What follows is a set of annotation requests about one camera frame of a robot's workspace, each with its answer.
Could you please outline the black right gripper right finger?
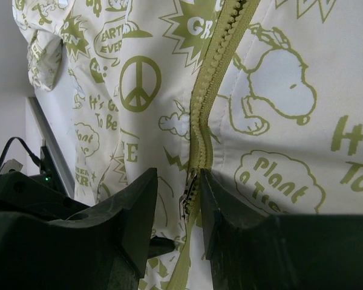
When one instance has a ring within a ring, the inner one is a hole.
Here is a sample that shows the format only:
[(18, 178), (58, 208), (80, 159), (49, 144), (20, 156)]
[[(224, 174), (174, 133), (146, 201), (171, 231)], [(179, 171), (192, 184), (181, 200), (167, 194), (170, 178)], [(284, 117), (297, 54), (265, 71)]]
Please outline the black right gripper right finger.
[(263, 216), (200, 174), (214, 289), (363, 289), (363, 214)]

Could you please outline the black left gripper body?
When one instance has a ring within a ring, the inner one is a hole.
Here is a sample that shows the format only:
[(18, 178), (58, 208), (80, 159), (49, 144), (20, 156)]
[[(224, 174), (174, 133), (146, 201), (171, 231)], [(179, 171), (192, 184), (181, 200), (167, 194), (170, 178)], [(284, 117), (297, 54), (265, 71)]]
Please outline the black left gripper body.
[(0, 175), (0, 209), (14, 211), (82, 211), (88, 206), (21, 172)]

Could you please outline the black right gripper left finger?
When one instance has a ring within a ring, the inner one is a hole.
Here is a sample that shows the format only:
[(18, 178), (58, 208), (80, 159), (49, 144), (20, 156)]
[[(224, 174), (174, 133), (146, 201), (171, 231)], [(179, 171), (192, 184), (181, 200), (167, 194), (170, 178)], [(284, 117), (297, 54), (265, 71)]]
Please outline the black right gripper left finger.
[(150, 168), (67, 219), (0, 211), (0, 289), (137, 289), (157, 199)]

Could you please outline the silver zipper pull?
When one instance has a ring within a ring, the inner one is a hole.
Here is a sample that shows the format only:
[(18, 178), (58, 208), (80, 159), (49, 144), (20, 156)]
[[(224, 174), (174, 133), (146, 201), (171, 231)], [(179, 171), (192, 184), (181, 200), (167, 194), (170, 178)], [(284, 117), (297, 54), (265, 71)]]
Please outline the silver zipper pull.
[(184, 191), (179, 199), (180, 219), (188, 224), (193, 223), (200, 209), (199, 198), (200, 172), (198, 169), (191, 169), (188, 172)]

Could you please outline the cream green printed hooded jacket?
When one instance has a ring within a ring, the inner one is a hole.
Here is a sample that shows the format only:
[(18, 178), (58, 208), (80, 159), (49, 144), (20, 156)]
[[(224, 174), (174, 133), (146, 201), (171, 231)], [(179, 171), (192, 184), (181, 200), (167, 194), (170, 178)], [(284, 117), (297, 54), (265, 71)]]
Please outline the cream green printed hooded jacket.
[(258, 213), (363, 214), (363, 1), (13, 1), (28, 77), (74, 82), (77, 201), (160, 175), (140, 289), (212, 289), (191, 169)]

